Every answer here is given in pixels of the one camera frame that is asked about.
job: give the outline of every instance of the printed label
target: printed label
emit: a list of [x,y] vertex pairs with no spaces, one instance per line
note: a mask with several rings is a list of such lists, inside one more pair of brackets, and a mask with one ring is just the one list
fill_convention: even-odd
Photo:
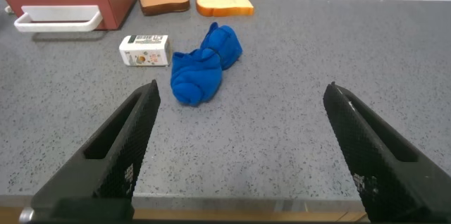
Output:
[[162,41],[162,35],[140,35],[135,39],[136,44],[160,44]]

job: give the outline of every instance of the blue cloth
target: blue cloth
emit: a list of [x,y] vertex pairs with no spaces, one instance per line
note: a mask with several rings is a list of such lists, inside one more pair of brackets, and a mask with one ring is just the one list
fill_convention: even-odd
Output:
[[174,52],[171,88],[177,100],[191,106],[210,100],[221,84],[222,72],[234,64],[242,49],[232,28],[210,25],[200,49]]
[[200,49],[206,48],[219,54],[223,70],[229,69],[242,53],[240,42],[232,28],[227,25],[219,27],[218,23],[210,25],[210,30],[200,45]]
[[210,100],[222,79],[221,60],[211,49],[196,49],[190,54],[175,52],[171,88],[177,100],[191,106]]

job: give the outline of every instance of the toast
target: toast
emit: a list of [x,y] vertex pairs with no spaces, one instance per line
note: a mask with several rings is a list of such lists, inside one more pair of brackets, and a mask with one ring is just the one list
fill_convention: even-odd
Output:
[[183,12],[190,9],[190,0],[140,0],[144,15]]
[[196,0],[196,8],[203,16],[253,15],[249,0]]

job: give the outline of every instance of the wooden edge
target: wooden edge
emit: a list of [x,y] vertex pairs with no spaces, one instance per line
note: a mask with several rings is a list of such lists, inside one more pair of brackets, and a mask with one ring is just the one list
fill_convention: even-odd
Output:
[[[3,224],[18,224],[20,207],[0,207]],[[338,221],[356,222],[366,217],[362,212],[258,212],[135,209],[134,219],[155,220],[274,220],[274,221]]]
[[347,212],[256,212],[256,211],[190,211],[135,209],[134,219],[157,220],[275,220],[275,221],[341,221]]
[[362,212],[347,212],[338,222],[356,222],[366,217],[366,213]]

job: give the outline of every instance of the barcode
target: barcode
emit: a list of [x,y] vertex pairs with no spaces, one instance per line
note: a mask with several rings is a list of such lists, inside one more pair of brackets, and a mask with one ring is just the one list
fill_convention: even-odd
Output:
[[152,36],[136,36],[136,39],[151,39]]

